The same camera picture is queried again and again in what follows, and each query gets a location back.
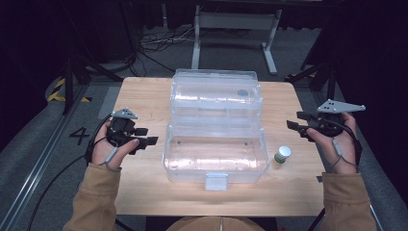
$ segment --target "transparent container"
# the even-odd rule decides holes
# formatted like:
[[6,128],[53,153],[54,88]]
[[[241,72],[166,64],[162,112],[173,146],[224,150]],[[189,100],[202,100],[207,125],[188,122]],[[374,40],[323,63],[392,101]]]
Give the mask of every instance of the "transparent container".
[[253,71],[177,69],[163,164],[173,182],[255,183],[269,161]]

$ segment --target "forearm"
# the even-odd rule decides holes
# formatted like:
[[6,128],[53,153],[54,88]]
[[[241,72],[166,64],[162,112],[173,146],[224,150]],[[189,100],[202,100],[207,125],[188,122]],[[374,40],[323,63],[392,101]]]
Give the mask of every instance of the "forearm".
[[64,230],[115,230],[115,199],[120,172],[89,164],[73,201],[73,215]]
[[376,230],[360,173],[323,173],[325,217],[321,231]]

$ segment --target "plastic box latch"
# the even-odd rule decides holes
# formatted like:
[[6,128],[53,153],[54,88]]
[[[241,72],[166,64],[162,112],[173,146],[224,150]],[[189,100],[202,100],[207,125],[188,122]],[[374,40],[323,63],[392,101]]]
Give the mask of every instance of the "plastic box latch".
[[226,191],[228,189],[228,174],[225,172],[208,172],[205,178],[206,191]]

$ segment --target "hand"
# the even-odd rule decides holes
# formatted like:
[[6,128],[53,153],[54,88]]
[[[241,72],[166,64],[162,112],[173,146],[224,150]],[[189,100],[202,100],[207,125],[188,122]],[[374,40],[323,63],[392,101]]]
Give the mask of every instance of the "hand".
[[[101,129],[99,129],[98,134],[95,137],[95,142],[99,141],[96,146],[93,148],[92,153],[92,163],[96,165],[101,165],[105,163],[106,157],[114,149],[114,147],[107,141],[106,134],[108,132],[111,122],[105,122]],[[139,145],[139,140],[134,139],[128,141],[127,143],[121,145],[111,161],[107,163],[108,167],[111,169],[118,169],[122,164],[123,159],[129,152],[134,150]]]
[[[353,116],[348,113],[342,113],[344,118],[344,125],[348,126],[356,136],[356,120]],[[343,131],[339,136],[334,139],[339,144],[340,149],[343,153],[343,158],[345,158],[349,163],[347,163],[342,158],[339,160],[339,155],[337,154],[334,145],[333,138],[326,137],[322,133],[316,131],[313,128],[309,128],[306,133],[313,139],[315,142],[320,145],[323,150],[324,157],[327,162],[333,166],[333,172],[339,174],[350,174],[356,173],[356,157],[355,149],[353,144],[353,138],[346,132]]]

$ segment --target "wooden table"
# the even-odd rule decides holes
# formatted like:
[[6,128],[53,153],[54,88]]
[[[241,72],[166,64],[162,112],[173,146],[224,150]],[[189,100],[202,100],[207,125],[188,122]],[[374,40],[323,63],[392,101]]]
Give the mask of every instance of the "wooden table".
[[139,116],[137,127],[158,136],[156,145],[125,158],[115,205],[120,215],[143,216],[316,216],[323,208],[323,187],[317,176],[324,171],[312,142],[287,128],[286,120],[301,111],[289,83],[262,82],[262,123],[268,155],[286,145],[292,156],[283,165],[271,160],[257,183],[230,184],[224,192],[205,191],[203,184],[172,183],[162,164],[166,126],[170,120],[170,78],[126,78],[115,110],[128,107]]

